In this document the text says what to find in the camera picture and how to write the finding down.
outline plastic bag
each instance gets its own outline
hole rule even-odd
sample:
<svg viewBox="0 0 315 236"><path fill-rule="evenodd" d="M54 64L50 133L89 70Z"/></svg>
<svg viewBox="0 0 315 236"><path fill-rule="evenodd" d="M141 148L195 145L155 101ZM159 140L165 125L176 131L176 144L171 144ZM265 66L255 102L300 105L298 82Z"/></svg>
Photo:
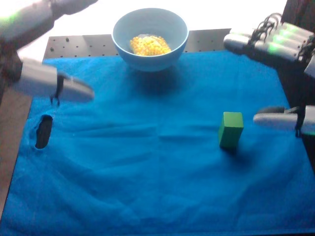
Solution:
<svg viewBox="0 0 315 236"><path fill-rule="evenodd" d="M156 35L140 34L130 40L134 54L140 56L157 56L171 52L164 38Z"/></svg>

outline blue tablecloth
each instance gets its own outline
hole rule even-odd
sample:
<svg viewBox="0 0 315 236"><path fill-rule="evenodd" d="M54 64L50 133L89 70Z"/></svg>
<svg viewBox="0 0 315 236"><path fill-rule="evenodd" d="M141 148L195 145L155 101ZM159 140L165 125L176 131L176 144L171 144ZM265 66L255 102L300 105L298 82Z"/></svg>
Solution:
<svg viewBox="0 0 315 236"><path fill-rule="evenodd" d="M254 235L315 232L315 176L294 133L256 126L287 106L275 70L229 52L184 54L146 74L119 57L46 63L95 89L89 104L34 99L1 235ZM236 153L224 111L242 112ZM42 115L48 146L34 147Z"/></svg>

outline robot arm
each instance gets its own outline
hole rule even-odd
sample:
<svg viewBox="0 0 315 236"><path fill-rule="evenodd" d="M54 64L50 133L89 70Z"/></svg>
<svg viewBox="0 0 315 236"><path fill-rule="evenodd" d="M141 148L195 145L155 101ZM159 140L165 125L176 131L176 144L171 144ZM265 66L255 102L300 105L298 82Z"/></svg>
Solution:
<svg viewBox="0 0 315 236"><path fill-rule="evenodd" d="M34 41L54 26L64 14L77 13L97 0L41 0L0 18L0 79L15 90L31 96L73 102L94 99L88 85L60 74L57 69L29 59L21 61L17 50Z"/></svg>
<svg viewBox="0 0 315 236"><path fill-rule="evenodd" d="M279 66L279 62L280 66L298 65L315 79L314 33L282 23L279 13L268 16L256 29L231 29L224 38L224 46L268 66ZM257 112L253 120L258 125L274 129L295 130L296 136L300 137L301 133L315 132L315 106L268 107Z"/></svg>

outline light blue bowl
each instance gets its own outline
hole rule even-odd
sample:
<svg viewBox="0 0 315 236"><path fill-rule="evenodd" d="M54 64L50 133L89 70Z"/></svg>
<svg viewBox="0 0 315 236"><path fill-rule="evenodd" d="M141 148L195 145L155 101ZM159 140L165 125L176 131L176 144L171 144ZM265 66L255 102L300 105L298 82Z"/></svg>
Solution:
<svg viewBox="0 0 315 236"><path fill-rule="evenodd" d="M123 16L113 30L112 38L123 60L141 71L160 71L173 65L184 51L188 28L185 21L175 13L144 8ZM171 52L159 56L138 56L130 48L130 40L140 34L154 34L165 39Z"/></svg>

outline white background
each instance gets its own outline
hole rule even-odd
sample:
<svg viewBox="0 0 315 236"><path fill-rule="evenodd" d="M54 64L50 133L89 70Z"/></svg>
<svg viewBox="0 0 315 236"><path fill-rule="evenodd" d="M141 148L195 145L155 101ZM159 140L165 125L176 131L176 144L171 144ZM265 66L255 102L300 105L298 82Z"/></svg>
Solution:
<svg viewBox="0 0 315 236"><path fill-rule="evenodd" d="M273 12L283 13L286 0L98 0L72 16L63 16L55 27L19 51L21 58L42 61L50 36L111 34L119 18L146 7L168 9L182 16L190 30L257 26Z"/></svg>

